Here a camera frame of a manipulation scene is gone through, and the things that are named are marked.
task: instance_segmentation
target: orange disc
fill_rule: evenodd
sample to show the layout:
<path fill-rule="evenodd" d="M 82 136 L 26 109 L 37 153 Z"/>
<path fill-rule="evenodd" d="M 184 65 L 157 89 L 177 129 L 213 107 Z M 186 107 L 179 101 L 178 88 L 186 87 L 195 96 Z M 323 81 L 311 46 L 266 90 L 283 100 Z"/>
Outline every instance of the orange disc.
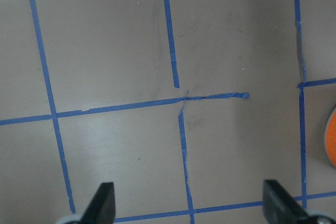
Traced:
<path fill-rule="evenodd" d="M 330 162 L 336 167 L 336 109 L 331 113 L 325 127 L 324 147 Z"/>

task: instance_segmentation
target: black plastic part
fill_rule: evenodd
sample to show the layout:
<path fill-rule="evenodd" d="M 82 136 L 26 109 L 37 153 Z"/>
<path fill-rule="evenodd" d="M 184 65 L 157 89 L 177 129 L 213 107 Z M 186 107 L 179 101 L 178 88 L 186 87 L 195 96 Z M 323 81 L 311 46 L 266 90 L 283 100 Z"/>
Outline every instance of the black plastic part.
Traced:
<path fill-rule="evenodd" d="M 270 224 L 308 223 L 308 214 L 276 180 L 264 181 L 262 201 Z"/>
<path fill-rule="evenodd" d="M 115 216 L 114 185 L 112 182 L 102 183 L 83 214 L 80 224 L 112 224 Z"/>

